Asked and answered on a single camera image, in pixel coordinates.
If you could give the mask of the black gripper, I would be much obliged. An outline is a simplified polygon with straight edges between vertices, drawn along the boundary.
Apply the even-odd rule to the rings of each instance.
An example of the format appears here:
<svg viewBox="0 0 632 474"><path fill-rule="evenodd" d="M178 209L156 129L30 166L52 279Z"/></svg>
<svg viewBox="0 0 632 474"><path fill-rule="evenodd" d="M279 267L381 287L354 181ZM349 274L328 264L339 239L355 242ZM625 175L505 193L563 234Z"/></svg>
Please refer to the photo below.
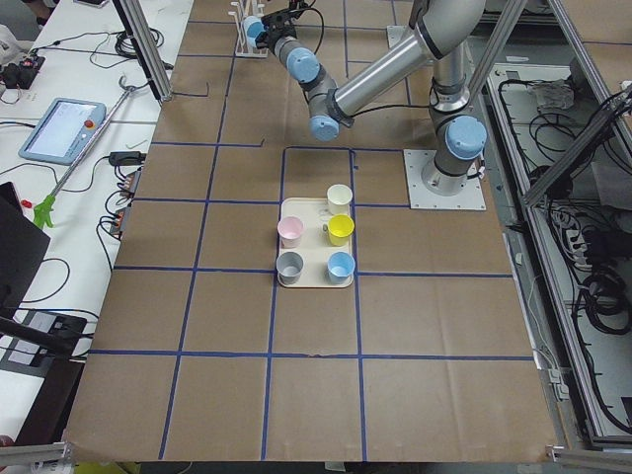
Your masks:
<svg viewBox="0 0 632 474"><path fill-rule="evenodd" d="M296 37L294 13L286 8L261 18L264 31L260 33L260 48L274 49L276 43L286 37Z"/></svg>

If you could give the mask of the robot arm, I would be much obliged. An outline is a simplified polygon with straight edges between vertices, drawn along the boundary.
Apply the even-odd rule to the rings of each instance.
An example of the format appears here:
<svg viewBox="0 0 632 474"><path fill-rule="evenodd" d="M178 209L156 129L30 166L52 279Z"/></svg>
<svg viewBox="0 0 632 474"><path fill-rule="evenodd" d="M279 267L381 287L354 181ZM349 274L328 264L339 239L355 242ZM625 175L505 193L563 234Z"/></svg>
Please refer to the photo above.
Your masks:
<svg viewBox="0 0 632 474"><path fill-rule="evenodd" d="M464 72L464 42L484 12L482 1L416 1L399 41L343 85L338 85L315 52L297 38L293 19L300 9L285 8L243 25L247 42L266 48L299 84L307 100L312 136L338 137L342 126L374 99L423 66L434 69L430 112L437 148L421 178L432 193L450 197L462 192L472 163L481 158L485 126L463 112L470 99Z"/></svg>

